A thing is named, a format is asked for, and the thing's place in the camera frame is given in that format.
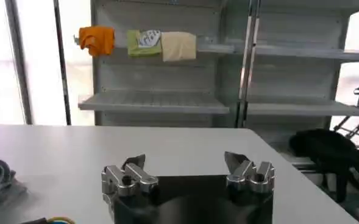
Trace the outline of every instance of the cloth hanging on shelf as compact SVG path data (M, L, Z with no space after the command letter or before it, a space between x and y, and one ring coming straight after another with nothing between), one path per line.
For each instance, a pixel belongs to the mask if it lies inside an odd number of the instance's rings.
M196 59L197 37L186 32L162 32L163 61Z
M110 55L115 45L114 29L104 26L80 28L79 44L81 49L87 47L93 57Z
M159 30L127 31L128 55L130 57L142 57L157 55L162 52Z

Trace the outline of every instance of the colored cable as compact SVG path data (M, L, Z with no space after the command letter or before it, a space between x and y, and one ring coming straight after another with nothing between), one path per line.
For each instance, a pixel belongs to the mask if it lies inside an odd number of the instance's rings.
M48 219L48 223L53 223L56 221L60 221L60 222L66 222L67 224L75 224L75 222L67 217L53 217Z

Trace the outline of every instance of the black cloth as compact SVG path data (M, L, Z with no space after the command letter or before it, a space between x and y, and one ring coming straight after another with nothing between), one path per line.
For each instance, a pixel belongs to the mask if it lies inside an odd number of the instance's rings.
M309 157L324 173L336 175L338 203L346 199L348 182L359 190L352 172L355 169L359 173L359 151L343 135L324 129L300 131L290 139L290 147L297 156Z

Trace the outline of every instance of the shelving unit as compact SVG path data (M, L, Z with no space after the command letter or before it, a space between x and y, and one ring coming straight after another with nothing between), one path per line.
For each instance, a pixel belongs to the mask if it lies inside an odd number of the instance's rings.
M359 61L359 51L344 50L359 1L264 0L260 11L245 124L291 163L311 164L293 156L289 138L329 128L331 116L359 116L335 102L341 64Z
M79 108L95 111L97 125L233 127L248 5L248 0L92 0L92 25L113 27L115 48L94 59L94 95ZM130 29L195 34L197 59L129 58Z

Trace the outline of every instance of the metal shelf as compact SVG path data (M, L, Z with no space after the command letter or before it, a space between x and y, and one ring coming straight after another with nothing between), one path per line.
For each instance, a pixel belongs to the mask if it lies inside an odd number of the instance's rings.
M345 62L359 61L359 51L344 51L339 49L325 50L259 45L257 46L256 53L257 55L321 58L341 60Z
M159 91L109 91L98 93L79 104L81 110L115 112L161 112L186 114L227 114L229 108L204 93Z
M75 44L79 45L79 39L74 36ZM116 43L116 48L127 49L125 44ZM211 53L211 54L242 54L242 47L235 47L232 44L207 44L198 43L197 52L200 53Z
M359 11L357 0L264 0L262 4L266 7L295 7L305 9L332 9L344 10L350 13Z
M250 96L251 115L359 116L359 108L325 99Z
M133 2L142 4L177 5L185 7L219 8L223 0L117 0L118 2Z

